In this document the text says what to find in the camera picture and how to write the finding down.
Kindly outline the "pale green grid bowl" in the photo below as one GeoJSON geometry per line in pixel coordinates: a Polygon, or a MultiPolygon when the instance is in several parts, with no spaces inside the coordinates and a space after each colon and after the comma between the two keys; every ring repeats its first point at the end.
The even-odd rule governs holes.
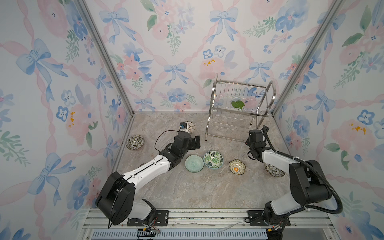
{"type": "Polygon", "coordinates": [[[197,155],[191,155],[185,160],[185,167],[191,173],[200,172],[204,165],[203,159],[197,155]]]}

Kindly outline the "green monstera leaf bowl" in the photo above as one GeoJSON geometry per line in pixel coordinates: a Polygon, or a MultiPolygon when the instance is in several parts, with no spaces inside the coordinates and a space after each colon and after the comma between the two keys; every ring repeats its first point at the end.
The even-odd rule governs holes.
{"type": "Polygon", "coordinates": [[[218,151],[208,151],[203,157],[204,164],[209,169],[219,169],[224,164],[223,155],[218,151]]]}

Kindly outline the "stainless steel dish rack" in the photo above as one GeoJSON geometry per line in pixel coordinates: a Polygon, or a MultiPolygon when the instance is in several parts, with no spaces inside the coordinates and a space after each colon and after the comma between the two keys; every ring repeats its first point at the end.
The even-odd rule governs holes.
{"type": "Polygon", "coordinates": [[[250,130],[260,129],[269,117],[276,100],[273,81],[267,85],[254,85],[216,79],[209,101],[209,116],[205,141],[210,137],[245,142],[250,130]],[[245,103],[242,110],[234,109],[232,101],[245,103]]]}

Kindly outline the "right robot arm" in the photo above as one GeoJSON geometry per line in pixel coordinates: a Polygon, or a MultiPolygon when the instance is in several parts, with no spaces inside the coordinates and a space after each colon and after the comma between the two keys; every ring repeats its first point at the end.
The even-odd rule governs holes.
{"type": "Polygon", "coordinates": [[[270,142],[267,129],[265,127],[263,130],[250,130],[246,145],[250,148],[249,158],[277,168],[289,176],[290,191],[281,198],[266,203],[263,216],[256,220],[275,226],[285,222],[288,214],[330,199],[332,191],[325,183],[324,173],[318,162],[299,161],[297,157],[268,147],[270,142]]]}

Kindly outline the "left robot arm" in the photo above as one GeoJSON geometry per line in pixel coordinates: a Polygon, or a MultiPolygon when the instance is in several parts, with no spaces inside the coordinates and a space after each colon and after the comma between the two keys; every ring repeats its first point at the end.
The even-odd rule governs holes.
{"type": "Polygon", "coordinates": [[[199,136],[191,137],[187,132],[178,132],[174,141],[151,161],[124,174],[111,173],[96,199],[96,206],[108,218],[109,227],[117,226],[126,219],[151,226],[156,218],[156,208],[145,199],[136,202],[136,192],[180,164],[189,150],[200,147],[199,136]]]}

